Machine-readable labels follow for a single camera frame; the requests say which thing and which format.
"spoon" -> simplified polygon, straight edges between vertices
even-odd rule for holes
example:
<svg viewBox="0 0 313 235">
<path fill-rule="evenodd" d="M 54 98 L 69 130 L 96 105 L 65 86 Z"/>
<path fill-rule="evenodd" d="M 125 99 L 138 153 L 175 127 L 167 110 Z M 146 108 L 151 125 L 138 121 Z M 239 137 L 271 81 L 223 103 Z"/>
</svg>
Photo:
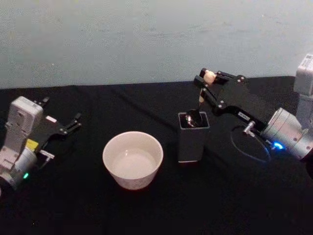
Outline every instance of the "spoon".
<svg viewBox="0 0 313 235">
<path fill-rule="evenodd" d="M 186 112 L 185 118 L 189 126 L 192 127 L 199 127 L 202 125 L 203 122 L 199 109 L 189 110 L 188 112 Z"/>
</svg>

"water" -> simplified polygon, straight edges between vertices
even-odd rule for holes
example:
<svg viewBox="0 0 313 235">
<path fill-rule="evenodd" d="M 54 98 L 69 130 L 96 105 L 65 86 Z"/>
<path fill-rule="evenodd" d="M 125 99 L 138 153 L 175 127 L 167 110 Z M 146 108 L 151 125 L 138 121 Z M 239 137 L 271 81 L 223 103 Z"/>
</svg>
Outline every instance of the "water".
<svg viewBox="0 0 313 235">
<path fill-rule="evenodd" d="M 150 153 L 134 148 L 121 152 L 115 157 L 112 171 L 121 178 L 137 179 L 151 174 L 156 165 Z"/>
</svg>

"light blue wall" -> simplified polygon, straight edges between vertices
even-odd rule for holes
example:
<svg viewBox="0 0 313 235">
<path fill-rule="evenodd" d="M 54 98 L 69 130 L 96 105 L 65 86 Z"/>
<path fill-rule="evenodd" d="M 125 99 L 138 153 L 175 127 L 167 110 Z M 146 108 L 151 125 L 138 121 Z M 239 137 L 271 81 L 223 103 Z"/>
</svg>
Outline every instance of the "light blue wall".
<svg viewBox="0 0 313 235">
<path fill-rule="evenodd" d="M 311 0 L 0 0 L 0 87 L 295 75 Z"/>
</svg>

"black tablecloth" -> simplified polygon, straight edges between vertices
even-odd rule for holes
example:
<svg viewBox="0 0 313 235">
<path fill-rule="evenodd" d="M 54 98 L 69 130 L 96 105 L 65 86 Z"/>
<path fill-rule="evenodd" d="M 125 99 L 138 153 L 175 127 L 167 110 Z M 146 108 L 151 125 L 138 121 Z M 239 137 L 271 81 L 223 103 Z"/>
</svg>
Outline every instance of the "black tablecloth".
<svg viewBox="0 0 313 235">
<path fill-rule="evenodd" d="M 293 77 L 255 78 L 252 93 L 295 113 Z M 9 104 L 23 95 L 49 96 L 46 114 L 66 124 L 79 111 L 82 128 L 47 149 L 56 155 L 30 174 L 0 205 L 0 234 L 312 234 L 313 182 L 306 166 L 281 151 L 261 164 L 231 145 L 235 117 L 207 111 L 210 133 L 203 159 L 177 162 L 177 113 L 195 108 L 192 82 L 68 86 L 0 92 L 0 139 Z M 102 151 L 115 135 L 143 131 L 156 137 L 164 160 L 151 185 L 127 191 L 104 168 Z M 263 157 L 246 142 L 246 151 Z"/>
</svg>

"black cable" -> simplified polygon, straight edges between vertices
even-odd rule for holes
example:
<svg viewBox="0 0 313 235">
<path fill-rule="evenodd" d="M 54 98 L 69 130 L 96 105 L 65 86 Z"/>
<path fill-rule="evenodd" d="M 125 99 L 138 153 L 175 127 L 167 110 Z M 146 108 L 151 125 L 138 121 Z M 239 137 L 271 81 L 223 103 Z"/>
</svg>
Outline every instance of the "black cable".
<svg viewBox="0 0 313 235">
<path fill-rule="evenodd" d="M 251 158 L 251 159 L 253 159 L 253 160 L 257 161 L 257 162 L 261 162 L 261 163 L 264 163 L 264 164 L 265 164 L 265 163 L 269 163 L 269 162 L 271 161 L 271 156 L 270 156 L 270 153 L 269 153 L 269 151 L 268 151 L 268 148 L 266 148 L 266 146 L 262 143 L 262 141 L 260 141 L 257 137 L 255 137 L 255 139 L 256 139 L 256 140 L 258 141 L 258 143 L 264 148 L 265 153 L 266 153 L 266 155 L 267 155 L 267 157 L 268 157 L 268 161 L 259 159 L 259 158 L 257 158 L 257 157 L 254 157 L 254 156 L 252 156 L 252 155 L 250 155 L 250 154 L 248 154 L 248 153 L 242 151 L 242 150 L 235 144 L 234 138 L 233 138 L 233 132 L 234 132 L 236 129 L 238 129 L 238 128 L 243 128 L 243 129 L 244 129 L 245 127 L 243 127 L 243 126 L 235 126 L 235 127 L 230 131 L 230 140 L 231 140 L 231 143 L 233 144 L 233 146 L 234 146 L 240 153 L 242 153 L 243 155 L 245 155 L 245 156 L 247 156 L 247 157 L 249 157 L 249 158 Z"/>
</svg>

